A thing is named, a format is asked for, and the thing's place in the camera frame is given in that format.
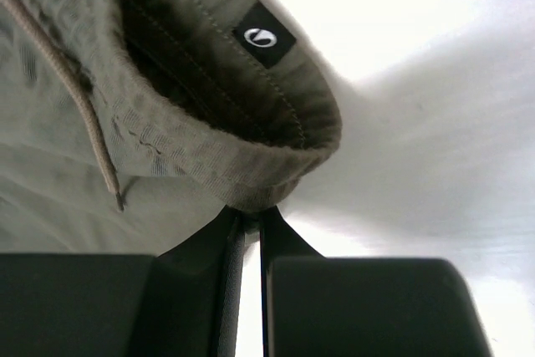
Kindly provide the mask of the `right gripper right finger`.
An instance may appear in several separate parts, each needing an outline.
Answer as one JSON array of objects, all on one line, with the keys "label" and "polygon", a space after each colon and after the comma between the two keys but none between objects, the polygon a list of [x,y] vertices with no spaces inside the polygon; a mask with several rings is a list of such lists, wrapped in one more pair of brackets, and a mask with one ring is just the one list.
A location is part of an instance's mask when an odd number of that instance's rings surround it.
[{"label": "right gripper right finger", "polygon": [[266,356],[488,356],[469,289],[441,258],[327,258],[262,212]]}]

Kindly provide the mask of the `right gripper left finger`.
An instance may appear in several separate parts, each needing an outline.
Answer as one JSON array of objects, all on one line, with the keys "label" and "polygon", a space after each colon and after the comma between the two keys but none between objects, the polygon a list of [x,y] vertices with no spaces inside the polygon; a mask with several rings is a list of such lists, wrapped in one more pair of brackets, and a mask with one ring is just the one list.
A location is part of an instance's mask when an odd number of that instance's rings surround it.
[{"label": "right gripper left finger", "polygon": [[4,356],[232,356],[242,223],[223,209],[159,257],[1,256]]}]

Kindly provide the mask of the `olive green shorts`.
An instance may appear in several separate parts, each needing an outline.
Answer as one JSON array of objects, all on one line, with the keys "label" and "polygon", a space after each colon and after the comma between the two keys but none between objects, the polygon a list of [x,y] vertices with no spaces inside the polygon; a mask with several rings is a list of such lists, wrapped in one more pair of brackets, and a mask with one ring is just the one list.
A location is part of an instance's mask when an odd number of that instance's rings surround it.
[{"label": "olive green shorts", "polygon": [[160,255],[277,205],[339,147],[260,0],[1,0],[1,249]]}]

